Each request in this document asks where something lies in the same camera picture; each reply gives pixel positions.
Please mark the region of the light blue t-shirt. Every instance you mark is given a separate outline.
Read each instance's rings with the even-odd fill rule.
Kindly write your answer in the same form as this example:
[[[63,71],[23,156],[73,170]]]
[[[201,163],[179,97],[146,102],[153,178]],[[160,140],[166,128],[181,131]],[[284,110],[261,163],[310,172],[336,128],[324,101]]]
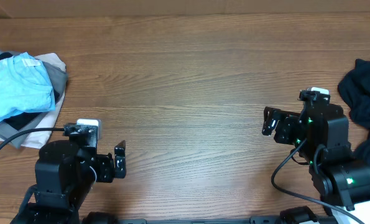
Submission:
[[[53,86],[42,61],[27,52],[0,60],[0,122],[54,109]]]

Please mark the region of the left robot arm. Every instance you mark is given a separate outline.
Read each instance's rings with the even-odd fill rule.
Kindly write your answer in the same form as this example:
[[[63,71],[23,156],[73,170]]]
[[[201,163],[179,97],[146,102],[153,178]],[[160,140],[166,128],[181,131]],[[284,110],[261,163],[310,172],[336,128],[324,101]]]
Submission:
[[[35,185],[29,187],[13,223],[114,223],[114,217],[91,212],[81,220],[79,209],[97,182],[126,176],[126,143],[113,153],[98,154],[98,126],[68,123],[64,140],[39,150]]]

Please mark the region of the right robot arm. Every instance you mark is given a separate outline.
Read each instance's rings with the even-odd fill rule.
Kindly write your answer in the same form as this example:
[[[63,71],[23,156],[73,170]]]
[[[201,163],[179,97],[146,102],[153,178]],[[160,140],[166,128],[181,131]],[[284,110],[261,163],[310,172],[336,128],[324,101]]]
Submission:
[[[283,211],[278,223],[370,223],[370,166],[354,156],[348,141],[349,122],[340,105],[330,102],[328,90],[300,91],[299,113],[265,107],[262,134],[279,144],[293,145],[290,154],[271,175],[280,192],[324,207],[327,217],[318,217],[308,207]],[[319,199],[278,186],[277,173],[298,154],[308,166]]]

